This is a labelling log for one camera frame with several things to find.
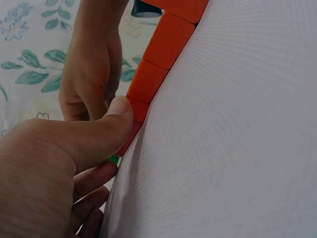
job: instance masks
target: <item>white sheet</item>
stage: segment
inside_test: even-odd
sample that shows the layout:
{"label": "white sheet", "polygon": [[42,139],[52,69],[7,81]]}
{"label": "white sheet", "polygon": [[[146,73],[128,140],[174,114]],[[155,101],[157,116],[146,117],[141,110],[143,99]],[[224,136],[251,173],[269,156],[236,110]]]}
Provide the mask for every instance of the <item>white sheet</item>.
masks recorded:
{"label": "white sheet", "polygon": [[101,238],[317,237],[317,1],[210,0]]}

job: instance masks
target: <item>orange cube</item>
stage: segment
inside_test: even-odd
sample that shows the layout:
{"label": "orange cube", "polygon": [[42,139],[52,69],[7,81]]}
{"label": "orange cube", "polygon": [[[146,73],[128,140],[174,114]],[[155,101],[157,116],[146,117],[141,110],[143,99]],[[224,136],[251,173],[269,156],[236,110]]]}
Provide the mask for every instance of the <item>orange cube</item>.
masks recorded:
{"label": "orange cube", "polygon": [[130,144],[132,143],[132,141],[134,140],[134,137],[137,135],[137,133],[139,132],[140,128],[142,126],[142,123],[139,121],[133,121],[133,126],[132,126],[132,131],[129,135],[129,138],[127,139],[127,141],[125,142],[124,146],[115,154],[118,157],[122,157],[125,152],[127,151],[127,149],[129,148]]}
{"label": "orange cube", "polygon": [[141,60],[127,93],[127,97],[150,104],[168,70]]}
{"label": "orange cube", "polygon": [[159,7],[191,23],[198,23],[204,14],[208,0],[142,0]]}
{"label": "orange cube", "polygon": [[143,59],[163,69],[171,69],[195,25],[165,12],[144,52]]}
{"label": "orange cube", "polygon": [[130,105],[133,109],[134,120],[139,122],[144,122],[145,117],[147,116],[149,104],[141,103],[131,97],[127,96],[127,99],[130,101]]}

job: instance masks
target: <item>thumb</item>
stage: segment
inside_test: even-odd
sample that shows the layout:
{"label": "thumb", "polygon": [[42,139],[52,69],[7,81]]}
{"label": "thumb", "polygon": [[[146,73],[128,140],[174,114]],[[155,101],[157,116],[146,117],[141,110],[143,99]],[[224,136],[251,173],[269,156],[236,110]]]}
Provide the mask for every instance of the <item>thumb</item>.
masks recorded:
{"label": "thumb", "polygon": [[55,133],[60,138],[55,141],[74,161],[78,174],[99,165],[123,146],[131,132],[133,110],[127,98],[116,97],[102,119],[65,123],[68,125],[61,124]]}

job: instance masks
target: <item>blue flower print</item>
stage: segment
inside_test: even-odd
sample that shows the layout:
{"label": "blue flower print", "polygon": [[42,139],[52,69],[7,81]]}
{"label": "blue flower print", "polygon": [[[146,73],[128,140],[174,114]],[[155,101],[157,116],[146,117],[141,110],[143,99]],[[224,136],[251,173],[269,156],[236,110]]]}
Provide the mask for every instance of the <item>blue flower print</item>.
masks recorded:
{"label": "blue flower print", "polygon": [[11,41],[12,39],[20,40],[22,38],[22,33],[28,30],[29,27],[26,26],[26,21],[13,22],[10,24],[9,29],[3,30],[2,33],[6,35],[6,41]]}
{"label": "blue flower print", "polygon": [[5,17],[5,22],[12,22],[12,21],[20,21],[22,17],[27,16],[33,6],[29,6],[27,2],[20,3],[17,7],[14,7],[8,11],[8,15]]}

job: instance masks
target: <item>wrist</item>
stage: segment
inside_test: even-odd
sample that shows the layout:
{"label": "wrist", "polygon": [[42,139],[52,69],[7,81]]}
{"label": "wrist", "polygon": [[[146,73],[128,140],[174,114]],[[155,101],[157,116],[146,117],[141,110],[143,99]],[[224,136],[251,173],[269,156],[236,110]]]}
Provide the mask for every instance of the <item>wrist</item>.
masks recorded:
{"label": "wrist", "polygon": [[105,39],[117,35],[128,0],[81,0],[74,33]]}

